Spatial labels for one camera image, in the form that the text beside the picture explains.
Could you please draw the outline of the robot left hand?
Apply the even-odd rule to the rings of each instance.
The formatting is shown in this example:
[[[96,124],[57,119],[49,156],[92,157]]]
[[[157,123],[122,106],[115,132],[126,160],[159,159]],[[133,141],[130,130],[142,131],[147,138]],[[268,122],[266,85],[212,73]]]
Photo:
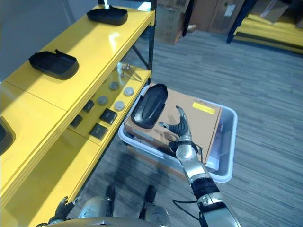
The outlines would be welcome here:
[[[67,216],[74,208],[75,204],[83,199],[83,196],[80,195],[76,197],[73,201],[68,202],[68,196],[65,196],[58,204],[55,215],[51,217],[48,221],[48,225],[53,225],[59,222],[63,222],[67,220]]]

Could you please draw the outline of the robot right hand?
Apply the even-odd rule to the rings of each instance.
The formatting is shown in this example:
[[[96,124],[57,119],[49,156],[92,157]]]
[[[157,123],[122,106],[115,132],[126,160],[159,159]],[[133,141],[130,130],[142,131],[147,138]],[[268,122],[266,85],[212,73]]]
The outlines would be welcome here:
[[[159,126],[169,130],[170,132],[178,135],[181,141],[192,141],[192,135],[190,130],[190,125],[184,110],[180,106],[176,106],[179,113],[179,123],[178,124],[168,124],[164,122],[159,122]]]

